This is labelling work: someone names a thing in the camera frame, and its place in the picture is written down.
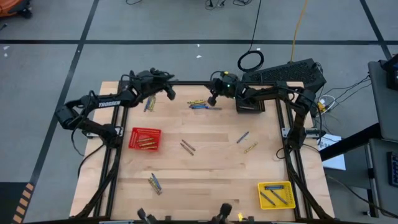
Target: white paper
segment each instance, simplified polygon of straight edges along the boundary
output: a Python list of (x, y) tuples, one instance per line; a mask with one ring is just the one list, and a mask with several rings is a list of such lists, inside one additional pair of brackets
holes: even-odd
[[(325, 134), (322, 137), (321, 143), (319, 144), (319, 150), (322, 151), (322, 149), (324, 149), (328, 146), (331, 146), (332, 144), (339, 142), (339, 141), (341, 141), (341, 136)], [(331, 159), (328, 159), (327, 161), (323, 161), (322, 164), (326, 168), (346, 170), (344, 154), (333, 157)]]

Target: red basket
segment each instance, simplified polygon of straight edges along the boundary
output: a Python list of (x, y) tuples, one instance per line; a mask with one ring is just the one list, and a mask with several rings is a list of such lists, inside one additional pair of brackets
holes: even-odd
[(150, 146), (156, 146), (155, 149), (145, 149), (148, 151), (157, 151), (159, 149), (160, 145), (160, 135), (162, 134), (162, 130), (159, 129), (151, 129), (151, 128), (133, 128), (131, 132), (131, 137), (130, 137), (130, 143), (129, 143), (129, 148), (131, 149), (141, 149), (139, 147), (140, 144), (144, 144), (145, 142), (138, 142), (138, 140), (141, 139), (147, 139), (147, 138), (154, 138), (153, 140), (150, 140), (148, 142), (155, 141), (156, 144), (150, 145)]

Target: metal bracket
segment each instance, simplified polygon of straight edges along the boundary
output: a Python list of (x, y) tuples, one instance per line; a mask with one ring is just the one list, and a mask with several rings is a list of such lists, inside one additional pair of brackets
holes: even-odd
[[(119, 136), (120, 137), (122, 137), (123, 136), (123, 127), (116, 127), (115, 128), (115, 131), (117, 132), (117, 133), (119, 133)], [(97, 134), (93, 134), (93, 133), (87, 133), (86, 134), (86, 137), (88, 137), (88, 138), (96, 138), (96, 137), (98, 137), (98, 135)]]
[[(290, 128), (282, 128), (282, 136), (287, 138), (287, 135), (290, 131)], [(307, 134), (306, 138), (318, 139), (319, 138), (319, 129), (317, 128), (306, 128), (305, 134)]]

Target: yellow plastic bin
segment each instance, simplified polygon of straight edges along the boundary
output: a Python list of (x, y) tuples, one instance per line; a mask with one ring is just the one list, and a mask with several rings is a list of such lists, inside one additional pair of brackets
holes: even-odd
[[(281, 198), (283, 198), (287, 205), (281, 201), (277, 196), (275, 196), (270, 190), (266, 190), (266, 186), (273, 186), (273, 185), (283, 185), (283, 189), (273, 190), (277, 193)], [(260, 198), (260, 207), (263, 210), (272, 210), (272, 209), (288, 209), (288, 208), (295, 208), (296, 204), (294, 202), (292, 184), (290, 181), (281, 181), (281, 182), (261, 182), (258, 183), (258, 191), (259, 191), (259, 198)], [(265, 194), (269, 199), (271, 199), (275, 205), (271, 204), (266, 198), (264, 198), (260, 192)]]

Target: wooden table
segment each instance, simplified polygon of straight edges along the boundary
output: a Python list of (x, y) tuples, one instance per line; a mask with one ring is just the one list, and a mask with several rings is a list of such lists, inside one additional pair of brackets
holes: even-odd
[[(116, 93), (117, 86), (117, 82), (103, 82), (100, 94)], [(138, 219), (137, 210), (142, 207), (159, 220), (166, 215), (173, 220), (209, 220), (218, 214), (222, 203), (228, 202), (233, 206), (230, 220), (237, 220), (241, 212), (245, 217), (254, 216), (256, 221), (293, 221), (293, 210), (259, 207), (258, 182), (288, 180), (285, 161), (275, 156), (282, 147), (275, 101), (266, 101), (266, 112), (261, 114), (237, 114), (234, 100), (225, 97), (217, 98), (216, 106), (221, 111), (191, 110), (188, 101), (207, 99), (210, 92), (204, 86), (177, 85), (174, 90), (173, 101), (164, 92), (156, 95), (153, 112), (144, 113), (144, 103), (129, 109), (111, 218)], [(93, 119), (110, 123), (112, 113), (113, 108), (96, 110)], [(311, 126), (307, 116), (306, 127)], [(159, 152), (128, 148), (133, 127), (161, 129)], [(236, 144), (246, 131), (250, 131), (247, 138)], [(181, 139), (196, 148), (194, 156), (180, 146)], [(255, 141), (257, 147), (244, 154)], [(317, 147), (315, 140), (307, 139), (305, 143)], [(99, 139), (88, 140), (85, 154), (99, 145)], [(70, 215), (77, 214), (98, 188), (104, 152), (102, 149), (96, 153), (81, 168)], [(334, 216), (319, 153), (304, 146), (301, 154), (309, 191)], [(161, 195), (147, 181), (151, 172), (163, 188)], [(102, 214), (107, 197), (105, 193)], [(296, 203), (302, 203), (300, 192), (298, 198)], [(300, 210), (304, 217), (303, 205)]]

